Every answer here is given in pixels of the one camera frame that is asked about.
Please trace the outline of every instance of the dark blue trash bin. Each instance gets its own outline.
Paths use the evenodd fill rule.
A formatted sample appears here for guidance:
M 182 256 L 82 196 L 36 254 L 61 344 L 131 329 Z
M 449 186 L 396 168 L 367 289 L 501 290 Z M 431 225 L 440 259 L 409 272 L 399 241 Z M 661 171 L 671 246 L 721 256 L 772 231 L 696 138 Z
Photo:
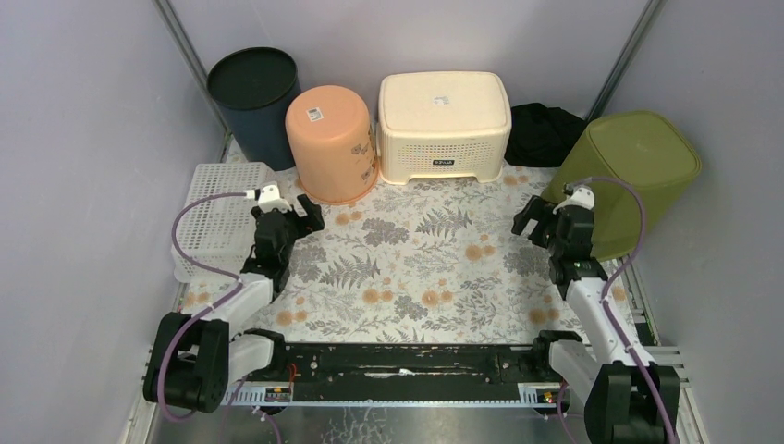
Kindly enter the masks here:
M 242 153 L 275 171 L 294 167 L 286 136 L 286 110 L 300 94 L 297 64 L 275 48 L 248 48 L 227 55 L 207 77 Z

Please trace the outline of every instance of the black bag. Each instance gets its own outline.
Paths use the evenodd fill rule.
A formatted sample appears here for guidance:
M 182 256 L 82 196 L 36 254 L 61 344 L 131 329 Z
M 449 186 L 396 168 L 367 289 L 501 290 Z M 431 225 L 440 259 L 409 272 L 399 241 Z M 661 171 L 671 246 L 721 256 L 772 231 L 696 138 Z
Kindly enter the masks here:
M 512 106 L 504 158 L 518 167 L 560 167 L 588 124 L 561 108 Z

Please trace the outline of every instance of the white wall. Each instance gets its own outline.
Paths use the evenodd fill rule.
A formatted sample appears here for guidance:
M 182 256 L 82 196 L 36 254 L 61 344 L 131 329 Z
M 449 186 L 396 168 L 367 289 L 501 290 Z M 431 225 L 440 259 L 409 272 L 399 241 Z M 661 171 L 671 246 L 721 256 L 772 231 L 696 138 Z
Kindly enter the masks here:
M 0 4 L 0 441 L 116 442 L 222 130 L 150 0 Z
M 584 115 L 645 0 L 173 0 L 207 69 L 249 46 L 291 54 L 303 89 L 339 84 L 375 110 L 389 74 L 494 71 L 513 105 Z
M 641 264 L 714 443 L 781 442 L 784 2 L 668 2 L 608 112 L 669 117 L 703 174 Z

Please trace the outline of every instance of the green plastic container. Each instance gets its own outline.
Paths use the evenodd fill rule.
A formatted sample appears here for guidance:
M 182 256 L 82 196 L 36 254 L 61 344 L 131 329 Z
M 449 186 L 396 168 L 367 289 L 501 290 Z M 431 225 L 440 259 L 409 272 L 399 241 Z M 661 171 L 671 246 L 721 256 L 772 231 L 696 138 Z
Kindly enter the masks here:
M 591 122 L 542 197 L 563 201 L 563 186 L 591 176 L 629 182 L 643 198 L 647 230 L 697 177 L 702 163 L 680 132 L 650 111 L 633 111 Z M 602 261 L 631 253 L 640 232 L 634 198 L 616 184 L 593 182 L 594 256 Z

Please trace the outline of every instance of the orange bucket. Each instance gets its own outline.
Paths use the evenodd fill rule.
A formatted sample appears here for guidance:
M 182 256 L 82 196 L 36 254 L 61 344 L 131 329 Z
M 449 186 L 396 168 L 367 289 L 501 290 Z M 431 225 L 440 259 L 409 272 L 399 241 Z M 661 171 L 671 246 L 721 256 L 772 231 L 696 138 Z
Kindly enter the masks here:
M 354 91 L 327 85 L 303 92 L 288 107 L 286 133 L 302 188 L 313 199 L 350 204 L 375 184 L 370 113 Z

